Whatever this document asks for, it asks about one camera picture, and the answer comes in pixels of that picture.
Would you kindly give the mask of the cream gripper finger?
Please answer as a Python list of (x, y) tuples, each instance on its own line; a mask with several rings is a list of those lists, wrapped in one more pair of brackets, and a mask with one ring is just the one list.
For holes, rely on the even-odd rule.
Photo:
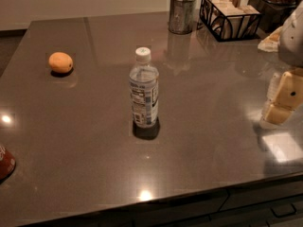
[(275, 98), (267, 98), (262, 110), (262, 120), (272, 125), (282, 125), (303, 104), (303, 70), (290, 70), (281, 74)]
[(277, 91), (280, 79), (281, 79), (281, 74), (280, 73), (274, 73), (273, 74), (273, 76), (270, 80), (268, 91), (267, 91), (267, 98), (269, 100), (273, 100), (275, 98), (276, 91)]

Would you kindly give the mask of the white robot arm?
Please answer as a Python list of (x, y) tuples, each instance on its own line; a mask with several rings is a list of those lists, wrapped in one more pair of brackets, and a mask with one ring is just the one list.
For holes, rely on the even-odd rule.
[(260, 122), (263, 128), (282, 125), (303, 104), (303, 6), (299, 4), (284, 22), (277, 45), (278, 57), (292, 67), (274, 73)]

